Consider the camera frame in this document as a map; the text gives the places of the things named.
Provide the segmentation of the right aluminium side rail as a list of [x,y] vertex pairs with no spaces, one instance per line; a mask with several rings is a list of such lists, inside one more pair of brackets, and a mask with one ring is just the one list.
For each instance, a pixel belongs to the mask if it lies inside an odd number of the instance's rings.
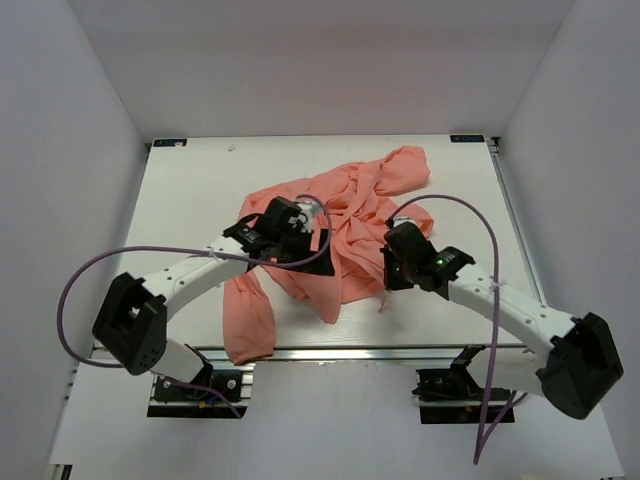
[[514,230],[514,235],[516,237],[516,241],[520,249],[521,257],[524,261],[529,284],[534,292],[534,296],[538,300],[541,300],[544,303],[546,303],[547,302],[546,292],[544,290],[543,284],[538,274],[535,262],[533,261],[533,257],[531,255],[531,250],[529,248],[528,241],[524,235],[523,223],[521,222],[521,219],[519,218],[518,212],[515,208],[515,204],[514,204],[515,196],[512,193],[512,188],[506,176],[506,170],[504,169],[504,165],[500,155],[499,143],[500,143],[499,137],[488,137],[486,139],[489,155],[492,159],[492,163],[498,179],[498,183],[501,188],[506,209],[508,211],[512,228]]

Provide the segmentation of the front aluminium rail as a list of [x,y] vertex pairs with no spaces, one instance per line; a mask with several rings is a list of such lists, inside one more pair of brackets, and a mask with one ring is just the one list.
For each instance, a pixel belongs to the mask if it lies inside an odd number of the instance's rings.
[[[435,359],[453,359],[463,350],[463,346],[450,347],[365,347],[365,348],[276,348],[274,353],[266,357],[258,357],[259,361],[341,361],[341,360],[399,360],[423,361]],[[505,344],[498,347],[499,352],[531,353],[516,344]],[[203,348],[200,350],[211,361],[227,361],[229,357],[221,348]],[[92,360],[113,360],[114,357],[100,344],[93,348]]]

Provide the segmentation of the salmon pink jacket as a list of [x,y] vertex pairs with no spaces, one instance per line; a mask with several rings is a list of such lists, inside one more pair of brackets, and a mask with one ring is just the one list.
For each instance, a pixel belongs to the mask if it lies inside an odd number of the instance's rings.
[[[262,213],[272,198],[311,194],[327,207],[320,221],[332,229],[331,277],[267,268],[290,297],[309,304],[326,324],[337,322],[342,305],[383,290],[381,248],[386,220],[397,209],[394,197],[424,187],[431,171],[423,148],[403,146],[384,158],[351,162],[316,175],[274,185],[247,195],[239,211]],[[276,323],[267,294],[254,273],[226,282],[223,300],[224,348],[236,365],[266,357],[276,344]]]

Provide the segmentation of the right blue table label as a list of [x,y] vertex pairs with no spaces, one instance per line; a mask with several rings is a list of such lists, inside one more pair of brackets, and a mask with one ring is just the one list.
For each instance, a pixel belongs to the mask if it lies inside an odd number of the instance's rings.
[[479,134],[451,134],[449,139],[452,143],[485,143],[485,137]]

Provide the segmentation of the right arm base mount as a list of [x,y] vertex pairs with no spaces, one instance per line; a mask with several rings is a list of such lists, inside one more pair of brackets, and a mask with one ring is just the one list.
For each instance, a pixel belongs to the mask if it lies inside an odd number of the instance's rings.
[[447,368],[416,371],[412,395],[417,398],[422,425],[478,424],[484,390],[467,372],[471,360],[486,346],[466,346]]

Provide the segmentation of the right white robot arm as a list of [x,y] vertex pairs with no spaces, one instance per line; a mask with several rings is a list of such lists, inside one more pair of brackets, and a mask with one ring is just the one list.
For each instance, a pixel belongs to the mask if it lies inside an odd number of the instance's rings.
[[382,249],[385,287],[418,287],[465,307],[516,337],[523,352],[468,345],[446,369],[423,369],[414,395],[424,402],[478,400],[486,388],[546,399],[582,420],[623,376],[608,323],[594,313],[577,317],[508,285],[499,285],[468,254],[434,248],[408,217],[389,220]]

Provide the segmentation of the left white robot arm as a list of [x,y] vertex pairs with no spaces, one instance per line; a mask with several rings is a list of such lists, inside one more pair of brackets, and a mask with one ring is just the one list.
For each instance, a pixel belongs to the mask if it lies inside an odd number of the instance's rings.
[[93,325],[94,338],[133,376],[152,372],[199,399],[211,387],[211,364],[167,335],[168,322],[189,303],[249,272],[270,266],[331,276],[331,229],[314,228],[328,210],[317,198],[277,196],[262,213],[249,214],[223,231],[206,250],[143,277],[118,275]]

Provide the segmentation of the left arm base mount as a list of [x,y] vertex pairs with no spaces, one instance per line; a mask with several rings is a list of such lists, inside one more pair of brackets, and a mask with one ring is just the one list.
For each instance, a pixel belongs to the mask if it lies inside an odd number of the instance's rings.
[[175,384],[155,375],[147,416],[163,419],[241,419],[252,394],[254,363],[235,366],[221,350],[204,351],[211,364],[207,390]]

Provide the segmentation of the blue table label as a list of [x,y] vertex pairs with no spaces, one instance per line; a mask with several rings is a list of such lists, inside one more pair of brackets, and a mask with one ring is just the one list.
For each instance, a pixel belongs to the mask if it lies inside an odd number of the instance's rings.
[[153,148],[181,148],[186,145],[186,138],[155,139],[152,143]]
[[485,137],[479,134],[451,134],[449,139],[452,143],[485,143]]

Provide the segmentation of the front white panel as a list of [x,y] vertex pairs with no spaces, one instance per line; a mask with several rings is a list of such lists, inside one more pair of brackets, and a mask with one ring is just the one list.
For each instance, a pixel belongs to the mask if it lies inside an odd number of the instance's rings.
[[264,363],[242,419],[151,418],[151,382],[81,368],[51,459],[75,479],[597,479],[622,468],[601,412],[525,401],[473,461],[472,425],[424,425],[401,365]]

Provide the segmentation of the left blue table label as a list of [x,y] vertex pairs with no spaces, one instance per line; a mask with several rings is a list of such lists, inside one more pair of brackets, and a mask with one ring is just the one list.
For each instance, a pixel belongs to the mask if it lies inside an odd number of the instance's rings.
[[155,139],[152,143],[153,148],[181,148],[186,145],[186,138]]

